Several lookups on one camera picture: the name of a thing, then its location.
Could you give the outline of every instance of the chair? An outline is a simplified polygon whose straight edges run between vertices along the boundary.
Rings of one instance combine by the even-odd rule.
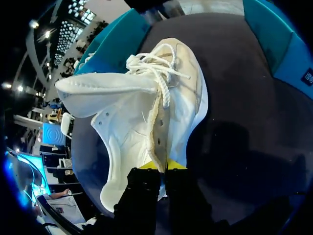
[[[69,126],[71,123],[71,120],[75,120],[75,118],[70,115],[69,113],[64,113],[63,117],[62,117],[62,121],[61,121],[61,132],[63,135],[65,135],[66,137],[69,137],[70,139],[72,139],[72,133],[69,133]]]

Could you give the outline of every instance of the shoe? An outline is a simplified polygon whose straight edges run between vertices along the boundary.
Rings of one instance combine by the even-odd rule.
[[[86,73],[55,84],[73,116],[96,114],[91,125],[110,159],[100,199],[111,212],[133,167],[152,160],[164,172],[169,157],[186,166],[188,138],[208,110],[201,68],[179,40],[164,39],[151,53],[131,55],[126,66],[126,74]]]

